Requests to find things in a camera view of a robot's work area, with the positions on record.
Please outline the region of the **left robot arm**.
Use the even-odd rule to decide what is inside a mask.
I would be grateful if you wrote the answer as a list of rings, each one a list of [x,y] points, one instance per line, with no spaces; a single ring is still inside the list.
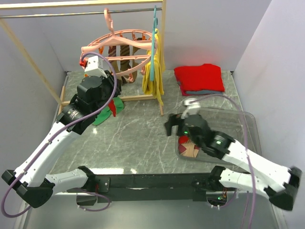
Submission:
[[[96,175],[87,167],[50,175],[49,171],[65,149],[89,127],[113,98],[121,93],[116,76],[108,70],[103,75],[82,79],[77,93],[57,116],[51,130],[15,170],[6,170],[2,179],[32,208],[44,205],[53,195],[74,188],[94,189]]]

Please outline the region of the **green fleece sock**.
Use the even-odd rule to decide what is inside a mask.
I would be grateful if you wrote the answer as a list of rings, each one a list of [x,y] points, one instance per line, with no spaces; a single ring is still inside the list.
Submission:
[[[115,106],[116,106],[116,115],[120,113],[124,109],[124,104],[121,98],[115,97],[112,100],[114,100]],[[93,125],[100,125],[105,120],[107,120],[112,115],[111,111],[109,110],[109,107],[105,107],[95,118],[95,121],[92,123]]]

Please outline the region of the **red fleece sock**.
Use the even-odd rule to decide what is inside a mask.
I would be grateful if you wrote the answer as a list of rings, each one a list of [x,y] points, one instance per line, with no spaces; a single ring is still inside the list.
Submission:
[[[111,111],[112,115],[115,117],[116,116],[116,106],[114,103],[114,100],[111,100],[108,104],[109,110]]]

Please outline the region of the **olive brown sock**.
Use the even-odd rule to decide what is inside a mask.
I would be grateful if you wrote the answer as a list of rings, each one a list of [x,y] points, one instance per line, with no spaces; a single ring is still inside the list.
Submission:
[[[139,48],[132,47],[132,55],[135,55],[138,50],[139,50]],[[131,67],[129,66],[129,69],[137,67],[138,65],[139,64],[136,62],[136,60],[132,60],[132,66]],[[138,70],[135,70],[134,72],[129,73],[128,78],[127,78],[128,83],[134,83],[136,81],[137,75],[138,75]]]

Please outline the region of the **beige purple striped sock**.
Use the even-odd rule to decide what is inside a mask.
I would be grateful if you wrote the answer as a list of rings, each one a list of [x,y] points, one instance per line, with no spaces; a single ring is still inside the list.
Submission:
[[[196,158],[200,148],[196,146],[187,136],[178,139],[178,152],[181,156]]]

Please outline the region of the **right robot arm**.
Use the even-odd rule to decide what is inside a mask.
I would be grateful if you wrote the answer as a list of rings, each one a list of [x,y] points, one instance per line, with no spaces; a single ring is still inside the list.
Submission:
[[[223,187],[241,189],[267,198],[280,209],[293,210],[302,176],[301,169],[278,165],[252,152],[233,137],[212,130],[199,114],[187,117],[171,114],[164,124],[167,136],[171,136],[174,126],[178,128],[177,136],[187,137],[207,155],[244,170],[241,173],[215,166],[207,181],[199,183],[198,187],[209,191]]]

